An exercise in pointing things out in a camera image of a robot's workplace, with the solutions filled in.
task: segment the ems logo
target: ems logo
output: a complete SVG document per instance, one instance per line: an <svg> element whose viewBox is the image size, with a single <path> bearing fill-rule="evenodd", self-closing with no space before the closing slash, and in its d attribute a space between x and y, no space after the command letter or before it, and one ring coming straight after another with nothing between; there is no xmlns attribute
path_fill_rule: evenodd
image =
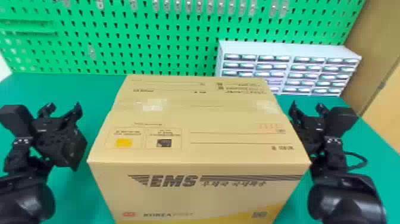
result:
<svg viewBox="0 0 400 224"><path fill-rule="evenodd" d="M147 187L261 187L269 181L299 181L302 175L128 175Z"/></svg>

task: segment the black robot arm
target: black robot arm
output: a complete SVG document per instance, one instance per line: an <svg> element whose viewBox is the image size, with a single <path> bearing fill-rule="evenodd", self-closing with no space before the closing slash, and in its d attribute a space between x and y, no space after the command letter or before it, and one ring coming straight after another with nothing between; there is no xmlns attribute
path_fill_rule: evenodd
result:
<svg viewBox="0 0 400 224"><path fill-rule="evenodd" d="M55 200L46 182L54 166L77 170L87 142L76 122L80 104L61 117L50 117L54 104L47 104L37 119L23 105L0 108L0 123L15 140L4 161L7 176L0 178L0 223L37 224L52 217ZM34 148L41 155L30 155Z"/></svg>
<svg viewBox="0 0 400 224"><path fill-rule="evenodd" d="M348 173L367 164L367 159L343 150L342 135L358 117L351 108L328 110L317 104L318 117L305 115L293 102L289 110L292 125L312 161L314 186L308 194L308 211L324 224L386 224L386 212L373 180ZM362 162L348 166L346 155Z"/></svg>

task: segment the white wall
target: white wall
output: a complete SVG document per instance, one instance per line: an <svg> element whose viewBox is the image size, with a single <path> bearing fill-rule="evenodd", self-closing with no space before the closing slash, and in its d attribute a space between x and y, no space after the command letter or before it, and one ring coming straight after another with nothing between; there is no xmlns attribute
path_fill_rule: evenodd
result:
<svg viewBox="0 0 400 224"><path fill-rule="evenodd" d="M0 54L0 82L9 75L11 75L11 70L5 63L3 56Z"/></svg>

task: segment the red logo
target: red logo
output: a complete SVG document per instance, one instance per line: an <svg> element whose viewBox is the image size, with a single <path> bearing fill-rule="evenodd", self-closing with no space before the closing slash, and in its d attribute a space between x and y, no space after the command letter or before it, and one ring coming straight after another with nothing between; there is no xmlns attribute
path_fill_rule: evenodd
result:
<svg viewBox="0 0 400 224"><path fill-rule="evenodd" d="M125 211L122 213L122 216L124 217L136 217L138 215L137 212L132 212L132 211Z"/></svg>

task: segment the green tabletop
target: green tabletop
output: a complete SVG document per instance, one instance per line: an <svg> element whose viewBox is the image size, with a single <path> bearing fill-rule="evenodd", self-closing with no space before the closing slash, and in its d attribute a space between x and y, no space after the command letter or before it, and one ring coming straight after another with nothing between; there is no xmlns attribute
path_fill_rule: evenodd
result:
<svg viewBox="0 0 400 224"><path fill-rule="evenodd" d="M77 101L83 107L83 118L78 126L89 145L76 173L68 168L54 168L51 172L48 185L54 192L57 208L54 217L46 223L114 223L85 160L123 80L124 76L14 74L0 83L0 105L24 104L36 115L37 110L47 102L54 102L57 106L55 116L71 110ZM298 107L310 115L317 115L314 108L318 102L328 108L346 106L336 97L277 96L277 99L285 112L296 100ZM0 128L0 164L13 139L9 131ZM373 178L386 207L388 223L400 223L400 156L361 119L344 135L343 141L346 151L356 152L368 159L368 166L354 172ZM353 158L348 160L351 164L358 162ZM319 223L312 220L307 211L307 195L311 186L311 176L306 173L275 224Z"/></svg>

